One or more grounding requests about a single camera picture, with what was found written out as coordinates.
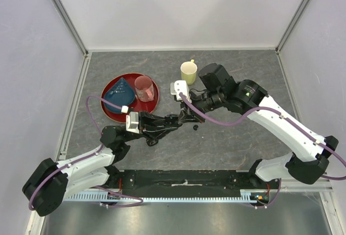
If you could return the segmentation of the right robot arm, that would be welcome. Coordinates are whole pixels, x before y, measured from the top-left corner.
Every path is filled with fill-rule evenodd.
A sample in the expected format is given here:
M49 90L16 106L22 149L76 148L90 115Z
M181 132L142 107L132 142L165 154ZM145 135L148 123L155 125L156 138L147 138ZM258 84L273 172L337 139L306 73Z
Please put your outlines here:
M293 177L304 184L314 184L326 177L328 158L334 154L338 140L309 130L283 110L256 82L236 82L224 66L211 63L198 74L205 86L201 94L189 91L187 82L171 83L171 94L183 101L198 118L221 126L235 126L246 118L263 126L291 151L274 159L255 161L248 183L260 188L273 179Z

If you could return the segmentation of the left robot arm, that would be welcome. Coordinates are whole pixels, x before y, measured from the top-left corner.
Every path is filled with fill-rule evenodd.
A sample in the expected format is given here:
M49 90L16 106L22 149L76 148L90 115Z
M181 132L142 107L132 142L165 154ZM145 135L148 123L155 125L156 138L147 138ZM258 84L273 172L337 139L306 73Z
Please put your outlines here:
M114 164L130 150L127 142L144 138L148 146L182 126L178 115L155 116L148 112L131 112L124 126L106 126L101 131L100 146L71 159L40 162L22 188L29 209L47 216L63 200L90 187L113 188L118 184Z

